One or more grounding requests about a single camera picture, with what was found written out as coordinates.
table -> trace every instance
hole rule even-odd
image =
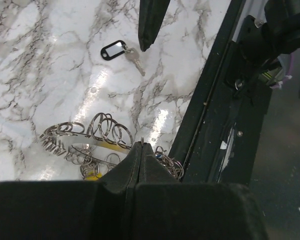
[[[0,181],[76,180],[79,167],[46,152],[54,124],[109,113],[169,151],[230,0],[171,0],[145,70],[101,48],[139,48],[139,0],[0,1]]]

gray floor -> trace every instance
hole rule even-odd
[[[250,189],[271,240],[300,240],[300,49],[293,79],[272,94]]]

black key tag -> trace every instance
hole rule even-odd
[[[126,43],[122,40],[115,41],[101,49],[101,57],[104,60],[110,61],[125,52]]]

tangled metal wire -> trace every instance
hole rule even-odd
[[[185,174],[183,166],[174,158],[168,157],[165,152],[166,150],[164,150],[162,146],[157,146],[154,152],[156,159],[175,179],[180,180]]]
[[[123,140],[123,131],[128,135],[128,144]],[[83,179],[102,177],[102,166],[106,173],[117,164],[109,161],[110,153],[105,160],[96,158],[93,150],[96,146],[109,148],[127,154],[133,145],[133,136],[129,129],[112,118],[112,115],[100,112],[96,114],[86,130],[82,123],[68,121],[48,127],[40,136],[44,149],[57,156],[65,155],[65,159],[75,165],[80,165]]]

key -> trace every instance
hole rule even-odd
[[[124,55],[125,55],[126,59],[128,59],[129,61],[132,61],[134,63],[134,65],[136,66],[136,68],[141,73],[141,75],[145,76],[146,73],[140,65],[139,53],[137,52],[137,50],[135,48],[129,48],[129,49],[125,49],[124,53],[125,53]]]

